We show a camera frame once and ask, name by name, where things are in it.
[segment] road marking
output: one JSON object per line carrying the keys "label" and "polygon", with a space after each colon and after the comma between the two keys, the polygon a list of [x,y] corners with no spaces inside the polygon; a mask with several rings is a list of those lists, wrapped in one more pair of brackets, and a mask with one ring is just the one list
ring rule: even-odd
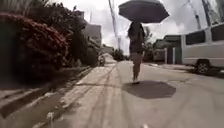
{"label": "road marking", "polygon": [[149,128],[147,124],[144,124],[142,128]]}

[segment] window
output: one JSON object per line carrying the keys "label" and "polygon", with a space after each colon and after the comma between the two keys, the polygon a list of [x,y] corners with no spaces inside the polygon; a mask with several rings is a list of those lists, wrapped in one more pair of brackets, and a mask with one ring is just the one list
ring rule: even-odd
{"label": "window", "polygon": [[224,24],[211,28],[211,32],[213,41],[224,40]]}
{"label": "window", "polygon": [[191,33],[186,36],[186,44],[187,45],[201,44],[204,42],[205,42],[205,32],[204,31]]}

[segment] utility pole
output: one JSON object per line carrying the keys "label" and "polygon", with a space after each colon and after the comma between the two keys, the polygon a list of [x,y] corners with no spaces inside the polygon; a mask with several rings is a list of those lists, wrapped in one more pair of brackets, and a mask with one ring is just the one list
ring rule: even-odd
{"label": "utility pole", "polygon": [[89,23],[92,21],[92,11],[90,12],[90,18],[89,18]]}
{"label": "utility pole", "polygon": [[194,16],[195,16],[195,19],[196,19],[196,23],[197,23],[197,29],[200,30],[201,29],[201,22],[200,22],[200,17],[199,15],[197,14],[193,4],[191,3],[191,0],[187,0],[187,3],[185,3],[184,5],[182,5],[182,7],[186,6],[187,4],[190,5],[190,7],[192,8],[192,10],[194,11]]}
{"label": "utility pole", "polygon": [[208,27],[211,26],[211,21],[210,21],[210,18],[209,18],[209,8],[208,8],[208,5],[207,3],[205,2],[205,0],[202,0],[202,5],[204,7],[204,11],[205,11],[205,17],[206,17],[206,21],[207,21],[207,25]]}
{"label": "utility pole", "polygon": [[112,22],[113,22],[114,35],[118,42],[118,49],[120,49],[120,41],[118,39],[118,34],[117,34],[117,22],[116,22],[116,17],[115,17],[115,13],[114,13],[114,0],[112,2],[111,2],[111,0],[108,0],[108,2],[109,2],[110,12],[111,12],[111,17],[112,17]]}

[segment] umbrella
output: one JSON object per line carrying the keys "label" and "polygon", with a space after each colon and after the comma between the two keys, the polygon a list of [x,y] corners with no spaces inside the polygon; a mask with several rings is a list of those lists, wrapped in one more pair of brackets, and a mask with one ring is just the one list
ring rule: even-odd
{"label": "umbrella", "polygon": [[142,23],[160,23],[169,16],[158,0],[130,0],[119,6],[119,15]]}

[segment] bush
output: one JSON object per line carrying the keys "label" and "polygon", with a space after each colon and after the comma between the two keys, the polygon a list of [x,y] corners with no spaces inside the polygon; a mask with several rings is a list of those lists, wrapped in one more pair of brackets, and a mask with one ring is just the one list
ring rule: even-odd
{"label": "bush", "polygon": [[81,58],[81,54],[87,52],[88,44],[82,34],[85,28],[84,19],[81,19],[80,11],[74,8],[73,11],[65,8],[63,4],[46,4],[40,0],[33,1],[31,9],[27,17],[38,23],[46,24],[55,28],[61,33],[69,43],[69,54],[67,59],[69,62],[77,61]]}
{"label": "bush", "polygon": [[66,64],[68,43],[56,30],[18,15],[0,13],[0,19],[16,31],[12,47],[16,76],[47,79]]}
{"label": "bush", "polygon": [[113,58],[116,61],[122,61],[124,60],[124,55],[123,55],[123,51],[121,49],[116,49],[113,53],[112,53]]}

